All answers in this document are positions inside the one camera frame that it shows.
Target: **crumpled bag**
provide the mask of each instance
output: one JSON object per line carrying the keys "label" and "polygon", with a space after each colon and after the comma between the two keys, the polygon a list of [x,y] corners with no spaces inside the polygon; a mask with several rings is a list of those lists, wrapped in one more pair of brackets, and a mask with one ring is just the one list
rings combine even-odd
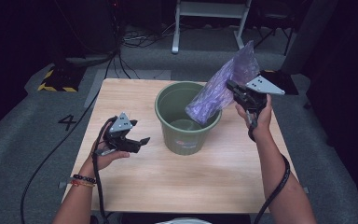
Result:
{"label": "crumpled bag", "polygon": [[257,76],[259,70],[254,56],[253,41],[249,41],[206,83],[185,108],[186,113],[197,123],[205,124],[216,111],[222,110],[234,101],[232,91],[226,87],[226,81],[230,79],[244,86]]}

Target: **black floor mat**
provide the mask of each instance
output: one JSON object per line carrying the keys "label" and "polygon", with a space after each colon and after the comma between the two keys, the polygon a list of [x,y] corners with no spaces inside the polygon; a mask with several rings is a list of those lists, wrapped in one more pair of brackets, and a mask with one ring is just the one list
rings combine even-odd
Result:
{"label": "black floor mat", "polygon": [[291,75],[287,75],[282,71],[269,70],[260,71],[260,75],[284,90],[286,95],[298,95],[298,90]]}

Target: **wooden table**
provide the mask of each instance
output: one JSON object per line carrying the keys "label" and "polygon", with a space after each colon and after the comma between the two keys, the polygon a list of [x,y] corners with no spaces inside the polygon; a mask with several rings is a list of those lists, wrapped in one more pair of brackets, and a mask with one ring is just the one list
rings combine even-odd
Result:
{"label": "wooden table", "polygon": [[[145,137],[151,139],[138,154],[113,161],[100,172],[105,210],[257,213],[265,201],[260,162],[255,143],[249,139],[245,122],[234,104],[224,109],[201,151],[180,156],[164,145],[154,109],[158,92],[170,83],[172,81],[106,79],[73,174],[77,174],[88,157],[106,120],[125,112],[129,119],[138,120],[127,137],[138,141]],[[282,154],[291,161],[274,114],[270,129]],[[93,192],[92,209],[99,209],[97,188]]]}

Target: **beaded bracelet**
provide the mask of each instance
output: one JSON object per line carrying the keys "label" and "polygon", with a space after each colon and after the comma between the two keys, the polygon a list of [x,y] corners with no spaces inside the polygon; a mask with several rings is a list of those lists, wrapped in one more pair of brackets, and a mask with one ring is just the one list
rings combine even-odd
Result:
{"label": "beaded bracelet", "polygon": [[79,181],[79,180],[71,180],[71,184],[76,187],[79,187],[79,185],[83,185],[83,186],[94,188],[93,184],[89,184],[87,182]]}
{"label": "beaded bracelet", "polygon": [[97,181],[95,181],[94,178],[91,178],[91,177],[86,177],[86,176],[83,176],[83,175],[74,175],[74,179],[80,179],[80,180],[86,180],[92,184],[95,184]]}

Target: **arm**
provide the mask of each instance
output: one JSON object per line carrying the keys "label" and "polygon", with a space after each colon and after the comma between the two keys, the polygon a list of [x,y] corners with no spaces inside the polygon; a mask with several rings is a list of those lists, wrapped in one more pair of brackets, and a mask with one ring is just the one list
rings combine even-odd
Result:
{"label": "arm", "polygon": [[[236,105],[238,114],[249,123],[246,113]],[[266,107],[261,111],[257,127],[253,131],[261,163],[264,195],[267,198],[279,185],[284,173],[284,162],[277,148],[269,124],[271,121],[271,97],[268,95]],[[291,173],[286,185],[268,207],[276,223],[316,223],[310,202],[303,188]]]}
{"label": "arm", "polygon": [[[103,142],[103,139],[99,139],[100,144],[98,148],[103,148],[106,144]],[[94,169],[92,166],[92,150],[89,154],[86,161],[83,163],[80,168],[79,174],[91,178],[95,178]],[[98,169],[102,170],[108,166],[112,161],[120,158],[128,158],[130,156],[129,152],[125,151],[115,151],[111,154],[108,154],[103,157],[98,158]],[[91,215],[91,199],[92,199],[92,187],[79,185],[78,187],[72,186],[65,199],[62,202],[62,205],[57,212],[56,217],[53,220],[54,224],[90,224],[90,215]]]}

